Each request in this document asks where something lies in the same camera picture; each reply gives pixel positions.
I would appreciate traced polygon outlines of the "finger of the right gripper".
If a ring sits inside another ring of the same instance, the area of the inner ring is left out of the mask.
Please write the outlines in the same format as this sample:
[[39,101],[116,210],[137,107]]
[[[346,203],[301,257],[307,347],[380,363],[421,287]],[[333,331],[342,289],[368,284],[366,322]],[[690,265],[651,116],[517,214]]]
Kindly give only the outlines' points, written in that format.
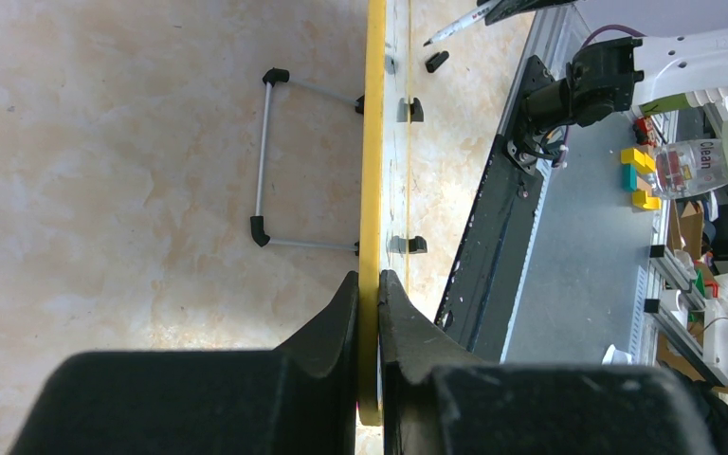
[[525,12],[535,12],[574,3],[575,0],[500,0],[484,18],[487,26]]

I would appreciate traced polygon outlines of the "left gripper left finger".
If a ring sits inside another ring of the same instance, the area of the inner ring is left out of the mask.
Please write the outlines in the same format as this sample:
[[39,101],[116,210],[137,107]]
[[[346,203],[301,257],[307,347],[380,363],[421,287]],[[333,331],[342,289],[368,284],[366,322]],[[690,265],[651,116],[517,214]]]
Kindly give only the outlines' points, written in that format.
[[358,274],[347,273],[330,302],[276,351],[286,360],[274,454],[355,450]]

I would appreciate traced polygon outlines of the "white marker pen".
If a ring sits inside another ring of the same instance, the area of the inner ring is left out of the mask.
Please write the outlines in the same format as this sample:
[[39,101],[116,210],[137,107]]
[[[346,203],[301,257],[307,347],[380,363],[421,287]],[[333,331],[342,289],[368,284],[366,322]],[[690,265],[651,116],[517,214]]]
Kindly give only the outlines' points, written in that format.
[[466,15],[460,17],[446,27],[438,30],[434,35],[432,35],[423,43],[423,46],[430,46],[432,44],[440,43],[450,36],[458,33],[462,29],[477,24],[478,22],[483,20],[486,15],[491,12],[500,2],[501,0],[490,0],[478,5],[475,9],[471,10]]

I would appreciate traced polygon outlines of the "yellow-framed whiteboard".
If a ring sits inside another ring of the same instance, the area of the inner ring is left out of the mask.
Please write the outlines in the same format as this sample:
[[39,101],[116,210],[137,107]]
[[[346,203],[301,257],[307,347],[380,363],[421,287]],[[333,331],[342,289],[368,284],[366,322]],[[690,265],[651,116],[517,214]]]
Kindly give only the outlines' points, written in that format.
[[411,3],[368,4],[361,163],[357,411],[382,423],[378,292],[384,270],[409,279],[410,126],[424,119],[411,88]]

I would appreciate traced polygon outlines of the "black marker cap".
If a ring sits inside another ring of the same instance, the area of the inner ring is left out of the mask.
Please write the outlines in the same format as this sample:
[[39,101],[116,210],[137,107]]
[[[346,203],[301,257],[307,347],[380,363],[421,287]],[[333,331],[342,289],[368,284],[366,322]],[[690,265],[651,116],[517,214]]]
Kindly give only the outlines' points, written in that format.
[[425,69],[428,74],[435,73],[449,58],[446,50],[438,51],[425,60]]

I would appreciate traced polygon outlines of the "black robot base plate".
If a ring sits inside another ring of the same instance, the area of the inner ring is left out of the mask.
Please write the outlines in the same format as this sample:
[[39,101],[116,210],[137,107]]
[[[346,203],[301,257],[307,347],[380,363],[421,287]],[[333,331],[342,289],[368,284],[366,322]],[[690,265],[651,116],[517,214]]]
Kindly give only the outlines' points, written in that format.
[[488,362],[500,361],[507,344],[544,183],[506,152],[518,101],[511,99],[492,142],[434,320]]

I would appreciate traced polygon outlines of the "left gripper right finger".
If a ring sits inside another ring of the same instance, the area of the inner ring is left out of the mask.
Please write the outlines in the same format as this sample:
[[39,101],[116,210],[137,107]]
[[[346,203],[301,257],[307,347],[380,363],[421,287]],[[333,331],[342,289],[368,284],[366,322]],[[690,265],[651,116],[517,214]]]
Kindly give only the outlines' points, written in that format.
[[427,319],[397,273],[378,290],[379,358],[386,454],[449,454],[448,428],[461,418],[445,375],[482,360]]

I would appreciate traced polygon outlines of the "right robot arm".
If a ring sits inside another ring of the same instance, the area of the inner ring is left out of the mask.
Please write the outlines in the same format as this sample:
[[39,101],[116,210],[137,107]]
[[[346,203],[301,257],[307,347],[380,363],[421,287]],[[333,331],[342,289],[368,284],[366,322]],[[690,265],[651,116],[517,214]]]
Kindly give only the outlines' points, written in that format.
[[728,120],[728,28],[693,35],[629,33],[605,42],[587,39],[559,79],[532,54],[519,66],[490,158],[504,157],[532,174],[554,160],[543,136],[559,127],[588,127],[618,112],[645,117],[714,105]]

